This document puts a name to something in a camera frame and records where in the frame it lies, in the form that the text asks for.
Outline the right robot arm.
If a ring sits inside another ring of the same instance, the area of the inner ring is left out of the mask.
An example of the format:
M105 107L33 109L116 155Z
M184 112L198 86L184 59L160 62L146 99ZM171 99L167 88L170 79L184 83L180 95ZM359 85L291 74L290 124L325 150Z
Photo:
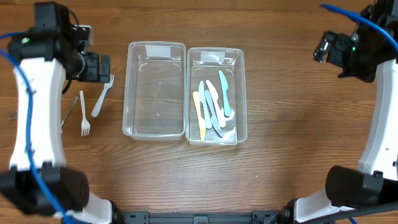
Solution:
M356 169L333 166L323 189L291 200L271 223L334 223L397 209L397 2L375 1L361 12L326 4L356 24L351 35L324 33L313 58L341 77L376 83L368 141Z

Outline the thin white plastic fork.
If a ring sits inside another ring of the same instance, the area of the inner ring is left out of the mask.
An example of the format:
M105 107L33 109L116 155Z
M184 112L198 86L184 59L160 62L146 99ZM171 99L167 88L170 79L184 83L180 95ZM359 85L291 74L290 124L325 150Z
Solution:
M86 118L86 107L85 107L85 97L82 90L79 92L80 94L80 105L81 105L81 113L82 113L82 122L81 122L81 136L87 136L90 133L90 123Z

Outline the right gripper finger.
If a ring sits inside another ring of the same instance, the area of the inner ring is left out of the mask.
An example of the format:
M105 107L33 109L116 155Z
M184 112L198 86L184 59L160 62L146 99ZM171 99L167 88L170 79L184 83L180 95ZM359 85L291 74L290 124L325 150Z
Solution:
M329 49L330 44L335 39L335 33L332 31L326 31L320 42L320 50L326 52Z
M314 51L313 59L318 63L323 63L325 59L325 52L323 50L316 49Z

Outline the thick white plastic fork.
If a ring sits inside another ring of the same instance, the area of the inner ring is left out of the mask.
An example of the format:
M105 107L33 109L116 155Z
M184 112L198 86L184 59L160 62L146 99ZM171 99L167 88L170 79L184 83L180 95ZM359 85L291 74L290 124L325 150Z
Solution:
M91 112L92 117L97 117L99 115L101 107L102 107L104 99L105 99L105 96L107 94L107 91L113 86L113 83L114 83L114 74L111 73L110 77L109 77L109 82L104 84L103 91L101 92L101 94L93 108L93 111Z

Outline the light blue plastic knife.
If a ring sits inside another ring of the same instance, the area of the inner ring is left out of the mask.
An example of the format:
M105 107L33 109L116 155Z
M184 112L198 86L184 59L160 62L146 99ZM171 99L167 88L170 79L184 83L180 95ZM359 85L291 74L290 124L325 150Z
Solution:
M209 114L209 111L208 111L208 105L207 105L206 98L205 98L204 81L200 82L198 92L199 92L200 102L203 105L203 114L204 114L204 119L205 119L205 127L206 127L206 129L211 129L212 128L212 123L211 123L210 114Z

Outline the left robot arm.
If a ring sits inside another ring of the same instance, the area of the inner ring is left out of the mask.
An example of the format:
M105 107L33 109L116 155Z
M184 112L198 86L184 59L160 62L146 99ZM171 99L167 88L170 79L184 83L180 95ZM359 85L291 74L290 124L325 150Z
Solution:
M109 83L110 57L88 51L92 29L66 6L37 2L34 16L34 26L8 34L1 51L18 90L16 143L1 193L25 215L124 223L116 204L91 193L86 175L67 166L62 143L62 95L72 81Z

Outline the silver metal fork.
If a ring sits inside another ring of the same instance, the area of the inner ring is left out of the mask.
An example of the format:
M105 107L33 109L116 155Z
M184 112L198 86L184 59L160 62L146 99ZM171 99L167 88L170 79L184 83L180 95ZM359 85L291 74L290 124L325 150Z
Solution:
M18 110L12 112L9 116L8 119L15 119L18 117Z
M70 113L72 112L73 107L75 106L76 102L78 100L78 96L76 95L73 99L72 102L70 103L69 109L64 117L64 119L61 122L61 128L63 127L63 125L65 124L65 121L68 119Z

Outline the pale blue plastic knife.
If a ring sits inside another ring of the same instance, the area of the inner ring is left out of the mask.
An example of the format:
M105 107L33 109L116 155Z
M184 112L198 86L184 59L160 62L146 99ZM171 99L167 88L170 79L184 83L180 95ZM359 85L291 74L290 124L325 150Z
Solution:
M231 116L231 108L229 105L229 100L228 100L228 95L227 95L228 82L227 82L227 79L226 79L224 73L221 70L218 71L218 74L220 77L221 89L222 89L222 94L223 94L224 115L226 117L230 117Z

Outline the cream plastic knife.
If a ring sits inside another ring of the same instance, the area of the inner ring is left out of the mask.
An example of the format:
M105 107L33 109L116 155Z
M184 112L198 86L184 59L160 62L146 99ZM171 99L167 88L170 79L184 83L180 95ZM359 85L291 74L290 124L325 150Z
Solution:
M206 126L205 126L205 120L201 115L201 106L200 106L200 96L199 96L199 92L194 91L192 93L193 95L193 101L195 104L195 109L197 112L197 119L198 119L198 125L199 125L199 129L200 129L200 139L204 140L205 139L205 135L206 135Z

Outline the white plastic knife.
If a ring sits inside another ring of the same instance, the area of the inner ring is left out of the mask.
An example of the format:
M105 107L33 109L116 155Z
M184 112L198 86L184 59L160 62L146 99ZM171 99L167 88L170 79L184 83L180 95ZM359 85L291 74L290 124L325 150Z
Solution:
M219 126L217 115L216 115L216 112L215 112L215 107L214 107L213 100L212 100L212 97L211 97L211 93L210 93L209 90L205 90L205 99L206 99L206 102L207 102L208 107L209 107L210 112L211 112L210 120L211 120L212 126L214 127L214 130L216 131L217 135L222 138L223 137L223 132L221 131L221 128Z

